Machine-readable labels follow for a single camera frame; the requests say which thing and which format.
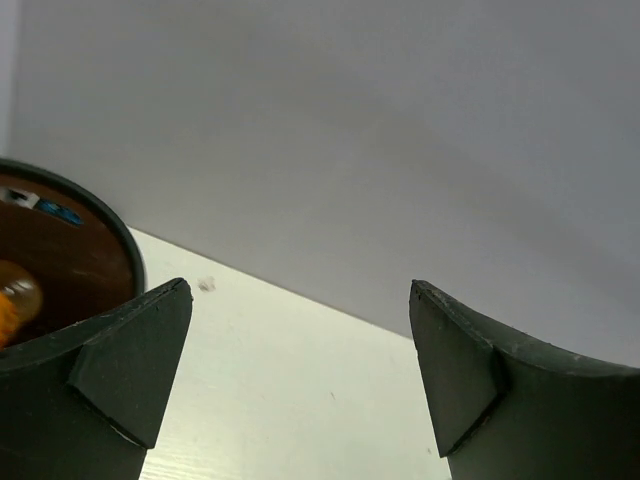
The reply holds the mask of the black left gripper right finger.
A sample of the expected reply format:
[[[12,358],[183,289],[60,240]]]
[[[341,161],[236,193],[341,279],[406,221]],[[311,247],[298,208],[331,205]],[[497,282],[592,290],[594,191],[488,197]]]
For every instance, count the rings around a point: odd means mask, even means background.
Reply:
[[[639,372],[538,340],[416,280],[409,317],[455,479],[635,479]]]

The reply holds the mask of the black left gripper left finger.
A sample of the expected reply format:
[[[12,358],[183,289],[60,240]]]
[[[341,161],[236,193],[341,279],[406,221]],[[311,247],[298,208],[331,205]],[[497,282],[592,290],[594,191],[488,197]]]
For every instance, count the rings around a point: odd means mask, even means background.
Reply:
[[[192,315],[174,278],[1,354],[4,479],[137,479],[156,445]]]

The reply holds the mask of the orange juice bottle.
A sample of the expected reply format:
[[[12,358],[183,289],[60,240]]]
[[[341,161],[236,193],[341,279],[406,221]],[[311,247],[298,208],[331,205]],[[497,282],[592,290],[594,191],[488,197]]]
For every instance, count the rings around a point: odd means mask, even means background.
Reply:
[[[14,262],[1,261],[1,348],[40,313],[43,293],[38,281]]]

